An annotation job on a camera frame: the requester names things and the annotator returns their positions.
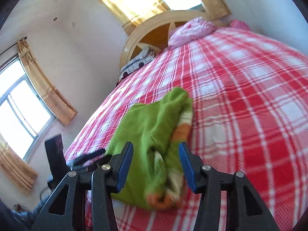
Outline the cream wooden headboard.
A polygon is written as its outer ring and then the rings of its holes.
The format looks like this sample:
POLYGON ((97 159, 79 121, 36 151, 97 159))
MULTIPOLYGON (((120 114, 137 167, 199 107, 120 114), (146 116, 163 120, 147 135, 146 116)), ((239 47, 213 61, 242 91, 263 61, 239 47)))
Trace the cream wooden headboard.
POLYGON ((120 68, 146 46, 154 50, 155 54, 159 54, 168 47, 170 35, 177 27, 197 17, 212 21, 217 27, 227 25, 219 17, 213 17, 198 10, 173 10, 155 15, 140 24, 129 35, 120 57, 120 68))

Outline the yellow curtain behind headboard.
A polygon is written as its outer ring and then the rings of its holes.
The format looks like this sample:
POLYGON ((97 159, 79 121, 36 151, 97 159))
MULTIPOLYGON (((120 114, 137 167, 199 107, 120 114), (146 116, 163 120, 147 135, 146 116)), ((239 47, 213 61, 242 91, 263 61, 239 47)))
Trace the yellow curtain behind headboard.
POLYGON ((151 17, 168 12, 163 0, 99 0, 120 21, 127 35, 151 17))

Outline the green orange striped knit sweater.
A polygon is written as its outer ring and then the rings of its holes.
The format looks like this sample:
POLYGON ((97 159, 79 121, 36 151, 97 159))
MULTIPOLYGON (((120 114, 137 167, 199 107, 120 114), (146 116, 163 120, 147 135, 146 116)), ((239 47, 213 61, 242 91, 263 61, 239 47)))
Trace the green orange striped knit sweater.
POLYGON ((119 154, 133 144, 133 159, 124 188, 113 198, 146 210, 179 208, 184 172, 178 146, 188 140, 193 120, 193 100, 174 87, 159 101, 134 104, 122 117, 106 153, 119 154))

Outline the yellow curtain right of window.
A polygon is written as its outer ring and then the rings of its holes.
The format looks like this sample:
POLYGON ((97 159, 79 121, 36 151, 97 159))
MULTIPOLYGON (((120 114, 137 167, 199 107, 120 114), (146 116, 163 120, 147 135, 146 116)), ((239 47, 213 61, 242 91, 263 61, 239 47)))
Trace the yellow curtain right of window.
POLYGON ((204 10, 210 20, 217 20, 231 15, 224 0, 201 0, 204 10))

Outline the pink cloth beside bed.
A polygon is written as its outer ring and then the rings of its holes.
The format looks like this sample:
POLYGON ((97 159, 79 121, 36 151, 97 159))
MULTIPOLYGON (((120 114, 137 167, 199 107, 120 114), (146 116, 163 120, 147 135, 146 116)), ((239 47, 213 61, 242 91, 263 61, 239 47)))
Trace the pink cloth beside bed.
POLYGON ((231 21, 230 27, 247 31, 251 30, 250 27, 245 22, 237 19, 231 21))

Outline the yellow curtain at side window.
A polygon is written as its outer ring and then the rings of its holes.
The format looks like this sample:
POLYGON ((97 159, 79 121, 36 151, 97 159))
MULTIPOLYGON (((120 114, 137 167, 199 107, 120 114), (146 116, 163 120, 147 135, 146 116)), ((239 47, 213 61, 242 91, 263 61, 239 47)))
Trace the yellow curtain at side window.
POLYGON ((61 124, 67 126, 78 114, 78 111, 44 74, 26 40, 22 39, 17 42, 17 50, 21 63, 34 88, 61 124))

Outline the grey white folded blanket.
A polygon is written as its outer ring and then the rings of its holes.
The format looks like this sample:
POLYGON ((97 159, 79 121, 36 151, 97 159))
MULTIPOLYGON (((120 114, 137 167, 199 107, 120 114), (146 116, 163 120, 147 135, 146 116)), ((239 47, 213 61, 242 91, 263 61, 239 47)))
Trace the grey white folded blanket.
POLYGON ((145 47, 142 51, 130 60, 125 66, 120 69, 119 80, 126 78, 128 75, 150 63, 155 58, 155 51, 149 47, 145 47))

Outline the pink pillow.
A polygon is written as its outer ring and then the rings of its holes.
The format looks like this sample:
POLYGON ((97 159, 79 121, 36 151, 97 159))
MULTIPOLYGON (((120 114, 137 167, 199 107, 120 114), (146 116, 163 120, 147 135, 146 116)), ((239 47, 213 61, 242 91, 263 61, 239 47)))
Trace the pink pillow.
POLYGON ((216 26, 202 17, 194 18, 177 27, 168 39, 168 48, 175 49, 184 44, 204 38, 215 32, 216 26))

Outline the red white plaid bedspread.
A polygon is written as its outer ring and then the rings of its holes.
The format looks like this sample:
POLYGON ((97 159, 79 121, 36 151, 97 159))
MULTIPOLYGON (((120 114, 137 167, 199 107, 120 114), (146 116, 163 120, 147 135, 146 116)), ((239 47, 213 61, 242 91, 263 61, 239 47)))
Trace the red white plaid bedspread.
POLYGON ((260 34, 220 28, 162 52, 110 93, 65 158, 106 148, 133 104, 173 87, 193 98, 191 150, 218 171, 244 172, 291 230, 307 209, 307 57, 260 34))

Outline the side window with grey frame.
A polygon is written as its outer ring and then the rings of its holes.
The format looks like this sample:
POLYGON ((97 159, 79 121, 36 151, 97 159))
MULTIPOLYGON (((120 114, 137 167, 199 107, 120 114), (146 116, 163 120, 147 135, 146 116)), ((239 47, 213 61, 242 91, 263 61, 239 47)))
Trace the side window with grey frame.
POLYGON ((18 55, 1 66, 1 135, 27 161, 56 117, 30 81, 18 55))

